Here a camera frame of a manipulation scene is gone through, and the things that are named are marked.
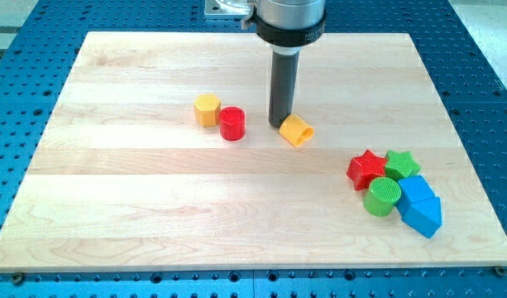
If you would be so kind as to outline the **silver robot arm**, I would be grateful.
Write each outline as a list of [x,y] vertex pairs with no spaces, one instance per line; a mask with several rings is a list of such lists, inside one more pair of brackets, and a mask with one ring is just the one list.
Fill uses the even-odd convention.
[[325,0],[254,0],[241,19],[242,30],[256,27],[256,34],[278,55],[296,55],[324,33]]

